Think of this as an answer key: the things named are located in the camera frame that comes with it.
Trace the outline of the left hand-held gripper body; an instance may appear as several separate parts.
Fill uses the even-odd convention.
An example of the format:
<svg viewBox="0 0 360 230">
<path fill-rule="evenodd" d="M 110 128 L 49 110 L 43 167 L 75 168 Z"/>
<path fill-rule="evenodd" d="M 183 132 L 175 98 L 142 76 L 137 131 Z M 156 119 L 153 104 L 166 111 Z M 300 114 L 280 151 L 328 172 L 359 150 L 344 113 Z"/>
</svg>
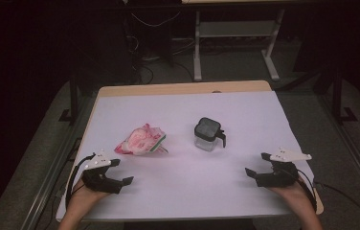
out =
<svg viewBox="0 0 360 230">
<path fill-rule="evenodd" d="M 109 194 L 118 194 L 124 186 L 121 180 L 108 178 L 106 173 L 110 168 L 110 159 L 103 150 L 94 153 L 82 172 L 82 181 L 87 188 Z"/>
</svg>

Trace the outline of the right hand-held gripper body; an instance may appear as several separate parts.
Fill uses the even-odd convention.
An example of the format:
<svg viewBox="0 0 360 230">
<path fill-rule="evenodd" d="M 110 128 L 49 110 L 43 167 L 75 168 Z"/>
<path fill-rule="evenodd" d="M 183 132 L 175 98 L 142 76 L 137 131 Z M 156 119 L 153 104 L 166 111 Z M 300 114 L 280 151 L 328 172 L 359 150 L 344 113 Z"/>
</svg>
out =
<svg viewBox="0 0 360 230">
<path fill-rule="evenodd" d="M 311 160 L 310 154 L 294 151 L 285 148 L 279 148 L 278 151 L 271 154 L 272 172 L 258 173 L 256 177 L 259 187 L 283 188 L 293 185 L 299 178 L 296 161 Z"/>
</svg>

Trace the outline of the red and white plastic bag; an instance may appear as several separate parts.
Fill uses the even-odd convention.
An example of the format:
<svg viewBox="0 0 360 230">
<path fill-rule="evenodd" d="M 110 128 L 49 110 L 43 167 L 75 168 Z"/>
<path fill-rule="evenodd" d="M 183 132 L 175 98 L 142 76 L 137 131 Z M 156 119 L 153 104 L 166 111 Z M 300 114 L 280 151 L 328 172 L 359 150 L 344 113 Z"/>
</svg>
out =
<svg viewBox="0 0 360 230">
<path fill-rule="evenodd" d="M 135 128 L 124 141 L 115 147 L 114 151 L 137 156 L 153 152 L 168 153 L 169 151 L 162 145 L 166 137 L 166 133 L 159 127 L 145 124 Z"/>
</svg>

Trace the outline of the clear jar with black lid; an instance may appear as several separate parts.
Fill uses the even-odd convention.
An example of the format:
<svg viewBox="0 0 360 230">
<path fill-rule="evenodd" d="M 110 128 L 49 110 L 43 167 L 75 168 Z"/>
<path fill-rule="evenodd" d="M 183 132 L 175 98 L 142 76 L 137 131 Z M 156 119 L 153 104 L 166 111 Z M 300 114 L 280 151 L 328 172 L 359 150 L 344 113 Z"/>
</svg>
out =
<svg viewBox="0 0 360 230">
<path fill-rule="evenodd" d="M 217 145 L 217 140 L 222 141 L 222 147 L 226 147 L 226 135 L 221 128 L 221 123 L 207 117 L 199 120 L 194 127 L 194 145 L 201 150 L 211 152 Z"/>
</svg>

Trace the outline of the person's left hand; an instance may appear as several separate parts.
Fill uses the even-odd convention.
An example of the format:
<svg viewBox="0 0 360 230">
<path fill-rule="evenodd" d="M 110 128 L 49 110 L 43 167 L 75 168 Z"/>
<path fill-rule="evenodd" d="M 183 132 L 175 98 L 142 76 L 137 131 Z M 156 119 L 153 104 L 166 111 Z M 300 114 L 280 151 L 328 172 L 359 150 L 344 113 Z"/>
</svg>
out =
<svg viewBox="0 0 360 230">
<path fill-rule="evenodd" d="M 91 209 L 100 200 L 107 196 L 109 196 L 109 193 L 93 191 L 87 188 L 84 182 L 80 179 L 73 188 L 69 205 L 72 207 Z"/>
</svg>

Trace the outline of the person's right hand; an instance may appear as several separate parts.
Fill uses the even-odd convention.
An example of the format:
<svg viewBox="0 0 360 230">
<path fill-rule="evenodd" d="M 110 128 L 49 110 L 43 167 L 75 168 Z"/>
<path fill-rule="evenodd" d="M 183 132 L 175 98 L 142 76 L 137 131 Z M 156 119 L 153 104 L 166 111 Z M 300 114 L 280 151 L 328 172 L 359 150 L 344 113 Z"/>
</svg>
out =
<svg viewBox="0 0 360 230">
<path fill-rule="evenodd" d="M 285 188 L 270 188 L 270 191 L 279 195 L 295 214 L 313 211 L 309 198 L 298 183 Z"/>
</svg>

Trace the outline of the white table sheet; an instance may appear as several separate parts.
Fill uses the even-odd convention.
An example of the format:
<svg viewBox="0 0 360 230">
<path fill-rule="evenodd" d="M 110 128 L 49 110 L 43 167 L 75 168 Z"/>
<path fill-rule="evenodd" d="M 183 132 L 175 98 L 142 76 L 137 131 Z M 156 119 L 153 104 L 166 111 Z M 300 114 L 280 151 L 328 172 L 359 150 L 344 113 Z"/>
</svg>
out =
<svg viewBox="0 0 360 230">
<path fill-rule="evenodd" d="M 194 127 L 203 117 L 221 123 L 226 147 L 217 140 L 211 152 L 194 145 Z M 142 156 L 114 151 L 135 128 L 162 129 L 169 152 Z M 278 216 L 284 202 L 257 186 L 245 169 L 268 173 L 263 152 L 300 146 L 272 92 L 100 97 L 77 155 L 103 150 L 119 166 L 107 176 L 133 182 L 101 200 L 87 215 L 93 221 L 226 219 Z"/>
</svg>

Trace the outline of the black metal stand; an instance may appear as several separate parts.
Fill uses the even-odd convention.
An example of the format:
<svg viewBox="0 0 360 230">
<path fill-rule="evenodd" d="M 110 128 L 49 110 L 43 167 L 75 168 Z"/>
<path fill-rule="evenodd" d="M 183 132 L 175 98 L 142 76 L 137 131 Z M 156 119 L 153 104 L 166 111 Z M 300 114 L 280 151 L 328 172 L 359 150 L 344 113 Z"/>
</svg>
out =
<svg viewBox="0 0 360 230">
<path fill-rule="evenodd" d="M 70 78 L 69 80 L 70 88 L 70 108 L 64 109 L 59 117 L 60 122 L 68 122 L 72 126 L 79 112 L 79 97 L 78 97 L 78 86 L 75 77 Z"/>
<path fill-rule="evenodd" d="M 344 122 L 357 122 L 357 118 L 349 107 L 342 107 L 343 78 L 339 67 L 334 68 L 332 78 L 332 106 L 331 111 L 335 121 L 342 125 Z"/>
</svg>

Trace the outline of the aluminium rail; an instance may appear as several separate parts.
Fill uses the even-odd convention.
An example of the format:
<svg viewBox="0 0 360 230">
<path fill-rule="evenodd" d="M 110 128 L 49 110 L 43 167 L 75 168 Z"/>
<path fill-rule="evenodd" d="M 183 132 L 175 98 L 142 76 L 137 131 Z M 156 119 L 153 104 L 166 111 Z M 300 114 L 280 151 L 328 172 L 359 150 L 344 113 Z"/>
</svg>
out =
<svg viewBox="0 0 360 230">
<path fill-rule="evenodd" d="M 341 125 L 337 119 L 332 115 L 332 109 L 330 103 L 327 101 L 325 96 L 317 97 L 321 107 L 323 108 L 325 114 L 329 118 L 330 122 L 334 126 L 336 132 L 340 136 L 342 142 L 346 146 L 352 161 L 354 162 L 355 168 L 360 174 L 360 150 L 355 146 L 355 143 L 349 137 L 349 134 L 345 131 L 344 126 Z"/>
<path fill-rule="evenodd" d="M 27 175 L 24 184 L 34 186 L 34 189 L 19 230 L 34 230 L 38 225 L 70 151 L 83 135 L 94 101 L 94 97 L 79 98 L 79 115 L 73 123 L 59 120 L 64 111 L 69 112 L 69 100 L 56 98 L 51 104 L 23 161 L 23 173 Z"/>
</svg>

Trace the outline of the white metal desk frame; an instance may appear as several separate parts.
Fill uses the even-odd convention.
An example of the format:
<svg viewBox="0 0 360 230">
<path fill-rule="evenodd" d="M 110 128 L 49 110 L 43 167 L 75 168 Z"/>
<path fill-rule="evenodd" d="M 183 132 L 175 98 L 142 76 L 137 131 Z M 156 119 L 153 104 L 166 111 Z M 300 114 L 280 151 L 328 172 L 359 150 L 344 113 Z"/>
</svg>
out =
<svg viewBox="0 0 360 230">
<path fill-rule="evenodd" d="M 200 39 L 216 37 L 268 37 L 266 49 L 261 51 L 262 58 L 272 81 L 278 81 L 280 76 L 272 60 L 272 52 L 281 28 L 285 10 L 278 10 L 274 20 L 261 21 L 220 21 L 204 22 L 200 20 L 200 12 L 195 15 L 193 79 L 202 81 Z"/>
</svg>

